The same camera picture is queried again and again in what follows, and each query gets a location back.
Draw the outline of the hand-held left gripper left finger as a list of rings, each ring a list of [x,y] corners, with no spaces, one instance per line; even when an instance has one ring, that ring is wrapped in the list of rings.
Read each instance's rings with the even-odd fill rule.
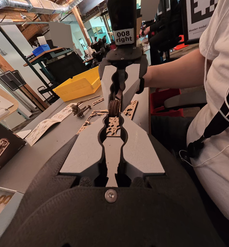
[[[105,148],[108,114],[100,116],[78,135],[60,174],[80,177],[107,176]]]

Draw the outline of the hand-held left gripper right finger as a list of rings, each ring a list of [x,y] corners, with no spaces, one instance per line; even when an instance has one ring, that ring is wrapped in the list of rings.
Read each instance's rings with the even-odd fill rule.
[[[120,114],[120,173],[128,177],[164,175],[165,170],[150,141],[148,133]]]

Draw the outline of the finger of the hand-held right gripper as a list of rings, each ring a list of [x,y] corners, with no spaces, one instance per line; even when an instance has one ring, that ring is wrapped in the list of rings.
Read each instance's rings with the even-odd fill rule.
[[[117,72],[117,68],[113,65],[100,66],[100,80],[102,86],[102,92],[104,97],[104,102],[109,109],[110,102],[115,100],[115,83],[113,77]]]
[[[128,78],[125,81],[125,89],[122,92],[120,111],[123,112],[127,106],[130,105],[133,96],[136,94],[139,85],[140,64],[134,63],[126,67],[125,72],[128,75]]]

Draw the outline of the round wooden gear part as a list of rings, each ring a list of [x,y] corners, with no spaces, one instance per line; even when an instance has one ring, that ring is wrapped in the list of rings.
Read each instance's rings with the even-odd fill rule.
[[[109,117],[119,117],[121,100],[111,100],[109,104]]]

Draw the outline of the person's right forearm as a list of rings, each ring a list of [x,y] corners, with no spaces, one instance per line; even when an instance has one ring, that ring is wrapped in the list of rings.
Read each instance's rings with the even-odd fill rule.
[[[199,49],[180,57],[177,60],[149,66],[143,76],[144,87],[153,88],[194,88],[203,86],[205,57]]]

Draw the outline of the emptied wooden parts sheet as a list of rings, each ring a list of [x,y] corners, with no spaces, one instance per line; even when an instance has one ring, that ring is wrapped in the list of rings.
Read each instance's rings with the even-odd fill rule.
[[[90,126],[93,122],[95,122],[99,117],[108,113],[108,110],[94,110],[90,116],[86,119],[82,127],[79,129],[77,134],[80,134],[83,130],[85,130],[88,126]]]

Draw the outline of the perforated wooden parts sheet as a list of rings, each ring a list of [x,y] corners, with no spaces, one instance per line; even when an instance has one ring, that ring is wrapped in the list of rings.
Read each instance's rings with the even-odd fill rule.
[[[131,101],[130,105],[126,107],[123,114],[127,116],[130,120],[133,119],[135,110],[137,108],[138,100]],[[110,117],[109,126],[106,129],[107,136],[109,137],[120,137],[120,125],[119,117]]]

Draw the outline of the partly built wooden model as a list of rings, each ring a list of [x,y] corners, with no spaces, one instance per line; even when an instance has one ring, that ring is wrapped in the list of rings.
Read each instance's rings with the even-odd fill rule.
[[[84,112],[88,109],[91,109],[91,106],[85,106],[82,109],[80,108],[83,103],[72,104],[70,107],[72,109],[73,115],[77,117],[84,117]]]

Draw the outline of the dark model kit box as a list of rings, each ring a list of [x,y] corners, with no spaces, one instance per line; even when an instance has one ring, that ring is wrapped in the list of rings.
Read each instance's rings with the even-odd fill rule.
[[[25,144],[25,140],[0,123],[0,169],[3,168]]]

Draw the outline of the thin wooden stick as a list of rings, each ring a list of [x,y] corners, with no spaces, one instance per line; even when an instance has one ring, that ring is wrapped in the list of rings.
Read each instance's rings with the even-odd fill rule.
[[[92,98],[86,99],[86,100],[81,101],[81,102],[79,102],[79,103],[77,103],[77,104],[78,104],[78,105],[80,105],[80,104],[82,104],[82,103],[85,103],[85,102],[87,102],[87,101],[89,101],[89,100],[92,100],[92,99],[97,98],[97,97],[100,97],[100,96],[101,96],[101,95],[98,95],[98,96],[95,96],[95,97],[92,97]]]

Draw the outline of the yellow plastic bin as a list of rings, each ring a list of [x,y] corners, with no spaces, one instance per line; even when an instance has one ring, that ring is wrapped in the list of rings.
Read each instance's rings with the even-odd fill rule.
[[[92,68],[63,82],[53,91],[64,101],[91,95],[101,85],[99,67]]]

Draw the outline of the dumbbell rack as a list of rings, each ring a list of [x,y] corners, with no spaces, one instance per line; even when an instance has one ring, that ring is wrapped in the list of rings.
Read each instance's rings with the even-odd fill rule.
[[[107,53],[110,51],[110,45],[107,44],[106,35],[92,43],[91,49],[93,50],[91,53],[93,57],[92,68],[95,68],[101,63],[103,58],[105,58]]]

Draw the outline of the person's dark pants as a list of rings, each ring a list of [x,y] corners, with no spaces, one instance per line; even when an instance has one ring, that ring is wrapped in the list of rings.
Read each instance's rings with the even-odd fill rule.
[[[169,151],[187,150],[187,130],[193,117],[152,116],[151,134]]]

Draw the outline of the red plastic crate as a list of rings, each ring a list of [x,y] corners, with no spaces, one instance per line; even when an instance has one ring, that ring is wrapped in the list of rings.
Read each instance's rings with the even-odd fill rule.
[[[151,116],[169,116],[169,117],[184,117],[183,109],[166,110],[164,102],[174,96],[180,95],[180,89],[159,89],[150,94],[150,113]]]

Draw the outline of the instruction booklet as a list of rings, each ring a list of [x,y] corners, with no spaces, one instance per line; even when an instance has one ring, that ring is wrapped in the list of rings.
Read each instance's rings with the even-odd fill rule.
[[[50,119],[45,119],[40,122],[25,138],[26,142],[30,146],[33,146],[52,125],[62,122],[65,118],[73,113],[73,105],[77,105],[77,103],[70,103],[68,106],[63,108],[60,112],[52,116]]]

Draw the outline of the white card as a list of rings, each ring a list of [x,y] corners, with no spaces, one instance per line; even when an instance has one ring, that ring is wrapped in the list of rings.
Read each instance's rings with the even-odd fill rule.
[[[16,135],[20,137],[21,139],[25,139],[31,132],[32,130],[20,131],[20,132],[17,132]]]

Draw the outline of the green workbench with wooden top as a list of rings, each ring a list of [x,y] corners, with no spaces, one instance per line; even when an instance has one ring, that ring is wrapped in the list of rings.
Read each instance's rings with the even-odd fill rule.
[[[54,58],[58,58],[59,56],[67,56],[68,53],[72,52],[73,49],[71,48],[54,48],[51,50],[47,50],[39,54],[38,56],[34,57],[33,59],[29,60],[31,65],[38,64],[43,72],[43,74],[47,77],[49,81],[55,81],[56,79],[53,75],[47,70],[45,64],[47,60],[52,60]]]

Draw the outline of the orange plastic object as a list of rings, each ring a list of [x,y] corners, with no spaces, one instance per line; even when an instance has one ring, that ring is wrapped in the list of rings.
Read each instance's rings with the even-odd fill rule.
[[[179,35],[180,41],[178,42],[178,45],[174,48],[175,50],[183,49],[189,45],[185,45],[184,43],[184,35]]]

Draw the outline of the blue plastic bin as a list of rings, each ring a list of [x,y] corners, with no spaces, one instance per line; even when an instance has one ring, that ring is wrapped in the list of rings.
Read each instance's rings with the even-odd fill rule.
[[[32,53],[34,54],[34,56],[39,56],[40,54],[42,54],[44,51],[48,51],[50,50],[49,45],[46,43],[44,45],[40,45],[38,46],[36,49],[34,49],[32,51]]]

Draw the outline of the black and white tag poster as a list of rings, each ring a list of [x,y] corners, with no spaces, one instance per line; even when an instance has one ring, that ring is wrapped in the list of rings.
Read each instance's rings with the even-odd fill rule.
[[[199,42],[217,6],[218,0],[182,1],[182,19],[185,44]]]

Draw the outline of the person's white shirt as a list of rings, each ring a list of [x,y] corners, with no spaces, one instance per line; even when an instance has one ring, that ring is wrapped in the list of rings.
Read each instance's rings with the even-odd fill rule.
[[[187,131],[187,144],[197,140],[224,103],[229,88],[229,0],[218,1],[207,29],[199,40],[200,53],[212,60],[205,90],[207,104]],[[229,127],[204,141],[194,171],[209,197],[229,220]]]

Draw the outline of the black slanted pole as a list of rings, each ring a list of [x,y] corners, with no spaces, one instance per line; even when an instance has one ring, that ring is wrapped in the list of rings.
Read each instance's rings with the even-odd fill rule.
[[[32,54],[32,47],[15,24],[0,24],[0,26],[25,56]],[[25,87],[21,87],[21,89],[24,89],[28,96],[32,96],[32,94],[34,94],[34,97],[32,99],[34,100],[35,98],[37,98],[36,104],[44,111],[48,107],[48,105],[44,102],[45,99],[37,90],[39,87],[44,86],[43,82],[29,66],[23,66],[24,64],[26,64],[26,61],[23,60],[20,54],[15,50],[15,48],[9,43],[9,41],[1,32],[0,55],[12,67],[12,69],[9,68],[8,70],[19,71],[22,78],[26,82],[25,86],[28,88],[26,90]]]

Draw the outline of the wooden board with paper sign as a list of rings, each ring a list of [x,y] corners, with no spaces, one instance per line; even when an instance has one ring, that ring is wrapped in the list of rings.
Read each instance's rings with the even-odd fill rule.
[[[18,106],[18,101],[0,88],[0,120],[14,113]]]

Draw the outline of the white cardboard box tray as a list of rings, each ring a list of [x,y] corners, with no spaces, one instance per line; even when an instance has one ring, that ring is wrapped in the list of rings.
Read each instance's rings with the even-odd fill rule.
[[[24,196],[23,193],[18,191],[0,187],[0,196],[3,194],[13,195],[13,197],[0,213],[0,238],[10,225]]]

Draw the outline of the silver ventilation duct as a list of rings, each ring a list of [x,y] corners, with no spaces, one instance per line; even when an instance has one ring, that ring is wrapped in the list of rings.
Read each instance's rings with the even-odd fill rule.
[[[82,0],[71,0],[64,4],[56,4],[48,0],[0,0],[0,10],[6,7],[25,9],[37,14],[61,14],[72,10]]]

